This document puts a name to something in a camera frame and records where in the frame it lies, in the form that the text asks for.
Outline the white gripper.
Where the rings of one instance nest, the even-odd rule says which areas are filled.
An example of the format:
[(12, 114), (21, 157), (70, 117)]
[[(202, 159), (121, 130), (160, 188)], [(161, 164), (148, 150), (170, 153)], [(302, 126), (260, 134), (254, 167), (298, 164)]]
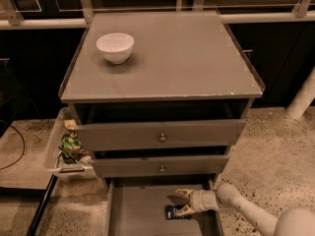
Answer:
[(189, 205), (178, 206), (176, 216), (191, 215), (207, 210), (218, 211), (220, 209), (216, 193), (212, 190), (177, 189), (175, 193), (185, 199), (189, 199)]

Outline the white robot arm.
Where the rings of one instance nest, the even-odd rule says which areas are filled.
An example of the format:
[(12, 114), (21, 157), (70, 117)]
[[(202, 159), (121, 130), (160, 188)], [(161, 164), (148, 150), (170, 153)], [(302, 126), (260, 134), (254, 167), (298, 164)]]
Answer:
[(243, 236), (315, 236), (314, 76), (287, 108), (253, 109), (212, 191), (184, 191), (185, 213), (236, 211)]

